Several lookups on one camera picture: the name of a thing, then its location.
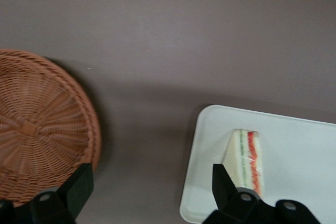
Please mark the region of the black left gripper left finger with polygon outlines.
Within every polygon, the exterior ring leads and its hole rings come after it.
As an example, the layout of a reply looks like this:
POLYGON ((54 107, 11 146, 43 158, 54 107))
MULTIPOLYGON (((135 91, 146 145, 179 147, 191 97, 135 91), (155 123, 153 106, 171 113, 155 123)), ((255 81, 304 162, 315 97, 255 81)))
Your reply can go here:
POLYGON ((33 223, 75 223, 93 188, 92 164, 81 164, 56 191, 43 192, 30 202, 33 223))

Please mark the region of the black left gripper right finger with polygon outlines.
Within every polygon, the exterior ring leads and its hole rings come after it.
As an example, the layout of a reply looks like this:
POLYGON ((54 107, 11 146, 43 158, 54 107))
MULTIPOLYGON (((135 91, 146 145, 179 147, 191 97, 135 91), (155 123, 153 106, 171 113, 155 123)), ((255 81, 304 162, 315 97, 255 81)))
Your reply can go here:
POLYGON ((204 223, 261 223, 257 217, 259 195, 252 189, 236 187, 221 164, 213 165, 212 192, 217 209, 204 223))

